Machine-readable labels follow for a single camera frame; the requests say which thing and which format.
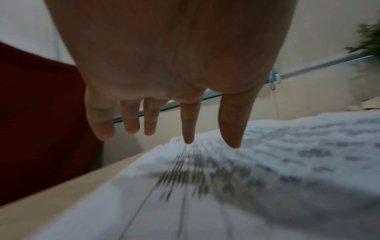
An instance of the white paper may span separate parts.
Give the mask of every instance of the white paper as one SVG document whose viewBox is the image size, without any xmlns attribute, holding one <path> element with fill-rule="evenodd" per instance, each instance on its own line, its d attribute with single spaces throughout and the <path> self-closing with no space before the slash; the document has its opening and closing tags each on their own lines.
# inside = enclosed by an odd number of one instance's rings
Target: white paper
<svg viewBox="0 0 380 240">
<path fill-rule="evenodd" d="M 380 113 L 250 121 L 172 138 L 32 239 L 350 239 L 380 236 Z"/>
</svg>

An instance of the table surface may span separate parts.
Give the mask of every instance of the table surface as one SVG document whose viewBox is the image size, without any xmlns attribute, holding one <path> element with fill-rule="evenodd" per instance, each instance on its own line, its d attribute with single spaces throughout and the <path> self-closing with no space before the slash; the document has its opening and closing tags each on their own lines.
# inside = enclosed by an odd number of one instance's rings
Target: table surface
<svg viewBox="0 0 380 240">
<path fill-rule="evenodd" d="M 0 238 L 27 239 L 98 189 L 143 153 L 0 208 Z"/>
</svg>

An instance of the hand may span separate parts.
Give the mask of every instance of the hand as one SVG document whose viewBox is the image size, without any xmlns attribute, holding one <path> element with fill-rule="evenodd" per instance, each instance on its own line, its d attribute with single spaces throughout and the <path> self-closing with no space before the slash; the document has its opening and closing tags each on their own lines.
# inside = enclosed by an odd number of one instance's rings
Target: hand
<svg viewBox="0 0 380 240">
<path fill-rule="evenodd" d="M 226 143 L 238 148 L 253 102 L 285 39 L 296 0 L 46 0 L 86 85 L 95 135 L 114 135 L 119 101 L 128 133 L 154 134 L 168 100 L 180 103 L 184 141 L 194 140 L 206 88 L 222 92 Z"/>
</svg>

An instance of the sheet of paper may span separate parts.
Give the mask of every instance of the sheet of paper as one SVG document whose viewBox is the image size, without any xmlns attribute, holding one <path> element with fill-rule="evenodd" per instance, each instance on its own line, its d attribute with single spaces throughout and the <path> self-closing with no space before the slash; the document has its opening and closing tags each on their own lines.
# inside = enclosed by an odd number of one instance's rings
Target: sheet of paper
<svg viewBox="0 0 380 240">
<path fill-rule="evenodd" d="M 251 121 L 158 146 L 32 239 L 379 239 L 380 113 Z"/>
</svg>

